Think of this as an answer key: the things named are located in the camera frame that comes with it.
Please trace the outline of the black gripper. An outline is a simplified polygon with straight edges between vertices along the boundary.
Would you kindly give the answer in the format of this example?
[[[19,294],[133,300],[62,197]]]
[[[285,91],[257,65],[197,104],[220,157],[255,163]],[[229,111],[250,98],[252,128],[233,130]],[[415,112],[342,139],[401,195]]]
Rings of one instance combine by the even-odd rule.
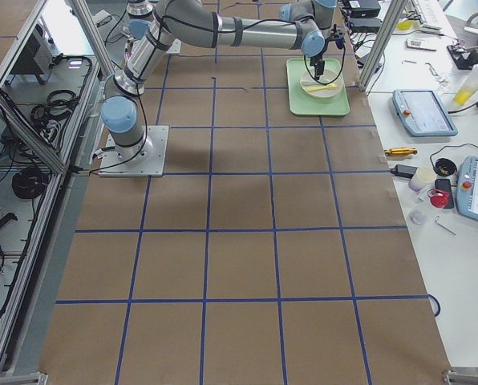
[[[313,78],[320,78],[324,74],[325,70],[325,63],[323,61],[322,56],[316,55],[310,58],[310,65],[312,66],[313,70],[311,72],[311,76]]]

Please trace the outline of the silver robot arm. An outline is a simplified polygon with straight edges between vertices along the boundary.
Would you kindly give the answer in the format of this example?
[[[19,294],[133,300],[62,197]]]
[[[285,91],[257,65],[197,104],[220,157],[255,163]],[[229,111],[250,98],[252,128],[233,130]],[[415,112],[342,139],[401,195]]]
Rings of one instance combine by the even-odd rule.
[[[303,1],[284,5],[278,18],[221,16],[199,1],[160,1],[153,20],[123,68],[107,80],[100,117],[119,161],[132,163],[148,148],[148,130],[138,121],[144,84],[175,40],[193,47],[272,47],[321,56],[336,3]]]
[[[284,21],[312,16],[320,30],[327,30],[332,27],[336,6],[336,0],[296,1],[281,6],[278,15]]]

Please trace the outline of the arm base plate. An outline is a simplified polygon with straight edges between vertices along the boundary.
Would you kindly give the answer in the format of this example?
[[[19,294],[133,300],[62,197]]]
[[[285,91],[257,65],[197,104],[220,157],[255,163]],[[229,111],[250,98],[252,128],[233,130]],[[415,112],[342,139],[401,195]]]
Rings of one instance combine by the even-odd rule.
[[[146,143],[123,148],[115,144],[111,134],[107,147],[111,151],[102,155],[98,175],[101,177],[162,177],[168,144],[169,126],[148,125]]]

